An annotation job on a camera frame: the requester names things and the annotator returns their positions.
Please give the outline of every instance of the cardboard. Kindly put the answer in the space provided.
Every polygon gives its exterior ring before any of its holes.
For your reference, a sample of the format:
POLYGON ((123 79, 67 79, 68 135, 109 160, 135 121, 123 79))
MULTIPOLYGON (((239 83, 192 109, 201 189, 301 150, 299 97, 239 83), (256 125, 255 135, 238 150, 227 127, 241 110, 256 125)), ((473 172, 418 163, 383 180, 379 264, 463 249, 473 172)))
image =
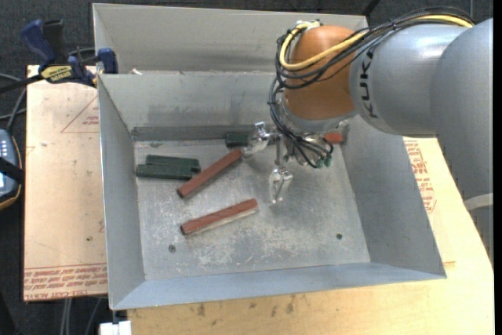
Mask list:
POLYGON ((29 85, 26 126, 24 300, 106 294, 96 89, 29 85))

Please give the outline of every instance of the blue clamp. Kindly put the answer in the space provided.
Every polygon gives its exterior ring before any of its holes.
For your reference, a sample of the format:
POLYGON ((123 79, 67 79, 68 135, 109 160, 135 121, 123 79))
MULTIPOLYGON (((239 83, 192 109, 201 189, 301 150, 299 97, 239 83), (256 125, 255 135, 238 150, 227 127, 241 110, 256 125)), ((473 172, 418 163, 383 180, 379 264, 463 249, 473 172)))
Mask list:
MULTIPOLYGON (((64 51, 63 22, 41 20, 30 22, 21 32, 21 40, 30 51, 42 58, 38 75, 53 84, 77 82, 85 86, 96 86, 96 75, 89 71, 76 56, 68 56, 64 51)), ((110 48, 97 53, 100 72, 117 74, 118 63, 110 48)))

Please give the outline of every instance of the cable bundle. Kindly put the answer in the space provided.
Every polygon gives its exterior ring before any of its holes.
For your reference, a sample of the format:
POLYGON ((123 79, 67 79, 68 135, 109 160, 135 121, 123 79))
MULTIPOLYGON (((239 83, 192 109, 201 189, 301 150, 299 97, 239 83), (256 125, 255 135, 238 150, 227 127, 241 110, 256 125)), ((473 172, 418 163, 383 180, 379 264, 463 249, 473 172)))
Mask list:
POLYGON ((309 166, 319 168, 322 166, 322 163, 328 165, 331 160, 333 146, 324 139, 322 139, 324 143, 323 146, 307 140, 308 134, 302 133, 300 135, 294 133, 291 128, 281 120, 281 114, 278 111, 278 106, 280 104, 278 94, 284 89, 300 89, 315 84, 316 82, 329 80, 349 66, 353 60, 364 53, 364 50, 367 50, 371 46, 376 46, 386 35, 418 24, 452 24, 461 27, 472 27, 474 26, 474 21, 466 13, 450 7, 420 9, 400 16, 388 23, 355 31, 341 43, 295 64, 291 64, 286 60, 286 55, 289 54, 294 39, 299 37, 307 29, 320 26, 321 23, 318 21, 300 21, 278 39, 275 57, 276 77, 272 82, 268 97, 271 118, 277 130, 289 141, 291 147, 300 153, 309 166), (327 63, 321 67, 309 70, 314 64, 334 53, 336 53, 336 55, 327 63), (325 76, 329 67, 340 62, 352 53, 356 53, 353 60, 342 65, 336 71, 330 73, 329 76, 325 76), (301 83, 292 84, 288 82, 288 79, 300 80, 301 83), (307 154, 309 152, 317 155, 317 160, 308 158, 307 154))

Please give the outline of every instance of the gray metal bin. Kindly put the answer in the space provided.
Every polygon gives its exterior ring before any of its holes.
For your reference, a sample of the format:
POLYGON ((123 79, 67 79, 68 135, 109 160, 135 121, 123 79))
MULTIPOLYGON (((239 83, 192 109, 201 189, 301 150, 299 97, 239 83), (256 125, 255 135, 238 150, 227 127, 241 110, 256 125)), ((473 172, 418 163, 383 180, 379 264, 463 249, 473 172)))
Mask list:
POLYGON ((121 74, 98 85, 109 300, 113 309, 444 278, 402 137, 360 118, 333 164, 289 164, 271 204, 270 147, 190 198, 178 180, 139 178, 148 154, 228 152, 224 134, 269 122, 275 40, 297 20, 357 29, 360 16, 94 5, 96 47, 121 74), (125 74, 136 68, 142 75, 125 74), (259 210, 191 237, 190 219, 255 198, 259 210))

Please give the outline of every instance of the green bar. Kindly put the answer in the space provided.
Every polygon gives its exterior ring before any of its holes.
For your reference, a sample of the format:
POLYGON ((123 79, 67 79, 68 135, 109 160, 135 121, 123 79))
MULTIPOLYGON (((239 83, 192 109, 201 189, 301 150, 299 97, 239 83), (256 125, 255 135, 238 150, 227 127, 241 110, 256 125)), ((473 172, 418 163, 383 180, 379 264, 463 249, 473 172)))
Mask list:
POLYGON ((248 133, 227 133, 225 135, 225 145, 227 147, 245 147, 249 142, 248 133))
POLYGON ((155 179, 189 180, 192 171, 189 166, 138 165, 136 176, 152 177, 155 179))
POLYGON ((175 156, 147 155, 147 165, 179 166, 190 168, 193 173, 200 173, 201 166, 198 159, 178 158, 175 156))

